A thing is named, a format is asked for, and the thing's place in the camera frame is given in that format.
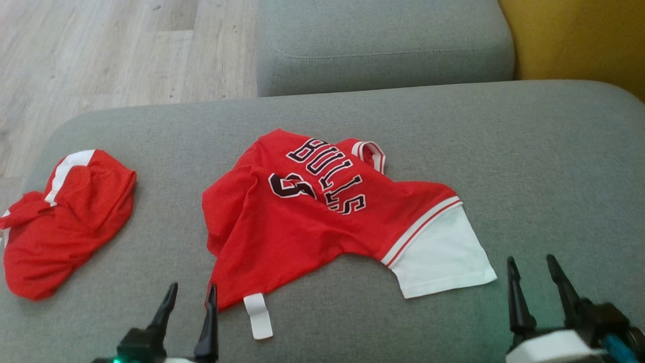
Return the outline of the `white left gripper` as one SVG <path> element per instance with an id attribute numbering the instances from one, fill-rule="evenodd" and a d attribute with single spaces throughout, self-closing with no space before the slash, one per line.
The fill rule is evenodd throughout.
<path id="1" fill-rule="evenodd" d="M 218 308 L 217 289 L 212 283 L 207 294 L 205 315 L 200 339 L 194 348 L 194 357 L 168 357 L 164 349 L 168 320 L 173 312 L 178 283 L 170 284 L 166 295 L 145 329 L 131 328 L 117 345 L 117 357 L 96 357 L 94 362 L 218 362 Z"/>

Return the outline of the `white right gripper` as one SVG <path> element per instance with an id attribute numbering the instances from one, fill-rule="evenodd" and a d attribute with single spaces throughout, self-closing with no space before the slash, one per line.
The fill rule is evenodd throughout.
<path id="1" fill-rule="evenodd" d="M 582 299 L 557 258 L 548 254 L 546 260 L 551 280 L 558 289 L 564 325 L 566 328 L 579 328 L 582 320 L 578 308 Z M 509 329 L 511 333 L 531 333 L 535 331 L 537 322 L 530 314 L 520 284 L 521 276 L 513 257 L 507 258 L 506 267 Z M 589 347 L 574 330 L 562 330 L 520 343 L 507 354 L 506 362 L 585 362 L 601 359 L 607 353 L 606 349 Z"/>

